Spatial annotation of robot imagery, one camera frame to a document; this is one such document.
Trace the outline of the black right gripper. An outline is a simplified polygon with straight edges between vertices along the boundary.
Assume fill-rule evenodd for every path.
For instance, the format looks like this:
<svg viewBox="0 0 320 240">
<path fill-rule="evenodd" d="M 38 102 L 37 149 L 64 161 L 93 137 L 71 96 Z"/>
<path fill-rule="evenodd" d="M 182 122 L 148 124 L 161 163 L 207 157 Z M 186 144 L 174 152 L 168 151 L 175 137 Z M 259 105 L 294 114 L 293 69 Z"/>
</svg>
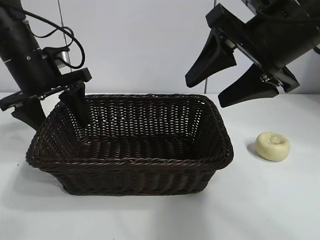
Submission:
<svg viewBox="0 0 320 240">
<path fill-rule="evenodd" d="M 246 23 L 222 4 L 206 15 L 211 28 L 209 36 L 185 75 L 187 87 L 193 88 L 206 78 L 236 66 L 234 49 L 225 43 L 223 35 L 237 45 L 256 65 L 252 64 L 218 95 L 222 108 L 279 95 L 274 85 L 262 82 L 263 74 L 277 79 L 286 93 L 298 88 L 300 84 L 287 65 L 320 43 L 318 0 L 245 0 L 244 4 L 255 14 Z"/>
</svg>

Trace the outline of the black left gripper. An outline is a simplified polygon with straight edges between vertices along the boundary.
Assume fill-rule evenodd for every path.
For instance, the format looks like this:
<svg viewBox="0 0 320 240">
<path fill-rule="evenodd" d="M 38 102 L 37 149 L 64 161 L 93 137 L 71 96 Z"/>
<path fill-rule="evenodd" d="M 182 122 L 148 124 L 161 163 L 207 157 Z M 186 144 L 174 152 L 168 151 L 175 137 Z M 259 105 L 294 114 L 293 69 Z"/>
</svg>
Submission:
<svg viewBox="0 0 320 240">
<path fill-rule="evenodd" d="M 49 95 L 52 89 L 58 88 L 61 91 L 69 85 L 86 83 L 92 79 L 87 68 L 61 74 L 58 64 L 63 58 L 60 53 L 69 51 L 69 49 L 37 49 L 7 60 L 5 66 L 20 91 L 1 99 L 1 110 L 5 111 L 14 106 L 12 117 L 38 131 L 46 115 L 41 101 L 37 97 L 30 97 Z M 85 84 L 81 83 L 59 95 L 59 99 L 69 108 L 80 126 L 87 126 L 89 123 L 85 89 Z"/>
</svg>

